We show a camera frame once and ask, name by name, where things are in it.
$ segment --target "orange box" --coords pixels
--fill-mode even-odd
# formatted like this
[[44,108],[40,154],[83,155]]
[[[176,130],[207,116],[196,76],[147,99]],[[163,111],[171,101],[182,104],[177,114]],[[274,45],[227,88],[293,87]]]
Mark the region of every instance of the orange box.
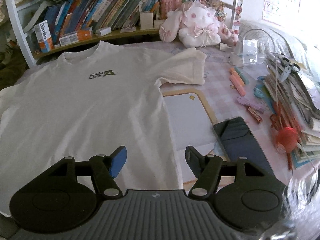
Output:
[[91,39],[92,35],[93,35],[92,27],[90,27],[83,30],[78,30],[75,32],[65,34],[59,39],[59,41],[60,41],[60,45],[63,47],[75,42]]
[[34,28],[41,51],[46,53],[54,49],[47,20],[36,24]]

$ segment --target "ribbed gray surface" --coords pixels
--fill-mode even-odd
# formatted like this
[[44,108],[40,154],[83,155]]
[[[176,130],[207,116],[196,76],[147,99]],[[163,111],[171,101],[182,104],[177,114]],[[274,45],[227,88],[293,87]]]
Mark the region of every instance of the ribbed gray surface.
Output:
[[223,224],[208,203],[188,199],[181,190],[134,191],[105,201],[84,225],[41,235],[20,229],[10,240],[235,240],[250,239]]

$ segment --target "smartphone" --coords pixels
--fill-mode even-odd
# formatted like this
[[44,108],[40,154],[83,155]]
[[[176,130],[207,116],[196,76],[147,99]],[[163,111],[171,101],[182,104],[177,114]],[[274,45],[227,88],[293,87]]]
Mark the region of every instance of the smartphone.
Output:
[[236,162],[239,157],[246,157],[250,162],[274,175],[259,143],[242,117],[217,123],[213,130],[230,161]]

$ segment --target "plush bunny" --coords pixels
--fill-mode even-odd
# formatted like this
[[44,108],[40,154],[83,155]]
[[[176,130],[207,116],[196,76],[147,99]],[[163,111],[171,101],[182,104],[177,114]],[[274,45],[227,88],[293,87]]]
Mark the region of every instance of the plush bunny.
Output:
[[168,18],[160,26],[159,35],[160,39],[164,42],[172,42],[178,33],[180,21],[182,19],[182,11],[168,12]]
[[233,45],[238,36],[215,17],[215,10],[199,1],[185,2],[174,12],[169,12],[159,30],[160,39],[171,42],[177,33],[187,47],[216,45],[221,41]]

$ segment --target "pink bow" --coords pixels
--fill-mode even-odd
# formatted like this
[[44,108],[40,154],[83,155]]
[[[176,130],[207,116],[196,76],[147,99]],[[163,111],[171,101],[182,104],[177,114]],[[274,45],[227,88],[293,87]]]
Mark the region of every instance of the pink bow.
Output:
[[205,47],[206,47],[208,43],[208,38],[211,40],[212,38],[214,38],[212,36],[216,34],[215,24],[211,23],[204,28],[200,28],[198,25],[195,25],[195,34],[196,34],[195,38],[199,37],[200,35],[206,36],[206,39],[205,39]]
[[214,28],[214,23],[209,24],[204,28],[200,28],[198,25],[195,25],[195,38],[199,37],[201,34],[205,35],[215,35],[216,29]]
[[161,39],[163,40],[163,42],[165,42],[165,38],[167,36],[171,35],[171,31],[170,30],[166,31],[162,25],[161,25],[161,29],[163,29],[163,31],[164,31]]

